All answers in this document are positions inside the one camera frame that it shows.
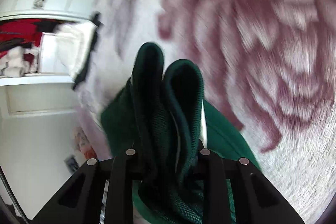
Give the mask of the green and cream varsity jacket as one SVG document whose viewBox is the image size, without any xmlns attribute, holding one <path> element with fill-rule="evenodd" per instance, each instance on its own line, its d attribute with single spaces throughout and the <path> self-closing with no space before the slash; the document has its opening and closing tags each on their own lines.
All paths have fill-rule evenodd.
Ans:
<svg viewBox="0 0 336 224">
<path fill-rule="evenodd" d="M 255 157 L 240 132 L 204 99 L 199 68 L 186 59 L 163 65 L 160 47 L 143 44 L 130 79 L 101 113 L 101 125 L 113 156 L 133 148 L 141 157 L 133 200 L 144 219 L 201 223 L 203 183 L 195 170 L 201 128 L 219 156 Z"/>
</svg>

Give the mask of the clothes pile in wardrobe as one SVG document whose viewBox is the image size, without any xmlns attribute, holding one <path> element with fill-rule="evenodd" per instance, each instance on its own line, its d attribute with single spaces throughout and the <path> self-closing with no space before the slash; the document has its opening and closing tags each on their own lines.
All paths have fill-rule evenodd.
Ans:
<svg viewBox="0 0 336 224">
<path fill-rule="evenodd" d="M 44 33 L 52 33 L 61 21 L 17 19 L 1 22 L 1 77 L 37 73 Z"/>
</svg>

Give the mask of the white wardrobe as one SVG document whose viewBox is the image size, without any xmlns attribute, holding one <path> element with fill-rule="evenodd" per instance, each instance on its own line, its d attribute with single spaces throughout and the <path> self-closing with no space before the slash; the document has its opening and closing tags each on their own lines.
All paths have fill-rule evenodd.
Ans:
<svg viewBox="0 0 336 224">
<path fill-rule="evenodd" d="M 21 216 L 33 219 L 85 160 L 75 147 L 77 49 L 93 36 L 96 0 L 1 0 L 1 168 Z"/>
</svg>

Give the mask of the black and white garment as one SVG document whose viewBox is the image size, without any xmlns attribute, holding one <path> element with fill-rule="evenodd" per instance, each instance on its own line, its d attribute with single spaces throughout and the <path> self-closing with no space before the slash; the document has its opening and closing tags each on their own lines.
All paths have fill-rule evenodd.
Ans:
<svg viewBox="0 0 336 224">
<path fill-rule="evenodd" d="M 98 39 L 100 15 L 96 12 L 90 20 L 64 23 L 56 29 L 56 57 L 65 66 L 73 81 L 72 90 L 86 79 L 91 52 Z"/>
</svg>

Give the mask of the floral purple plush blanket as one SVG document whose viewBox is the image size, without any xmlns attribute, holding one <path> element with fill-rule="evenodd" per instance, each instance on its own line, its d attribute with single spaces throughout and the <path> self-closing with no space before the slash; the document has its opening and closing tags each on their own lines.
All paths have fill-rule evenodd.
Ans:
<svg viewBox="0 0 336 224">
<path fill-rule="evenodd" d="M 189 59 L 205 98 L 244 136 L 306 223 L 335 208 L 335 0 L 96 0 L 101 27 L 77 88 L 80 123 L 111 156 L 100 114 L 145 42 Z"/>
</svg>

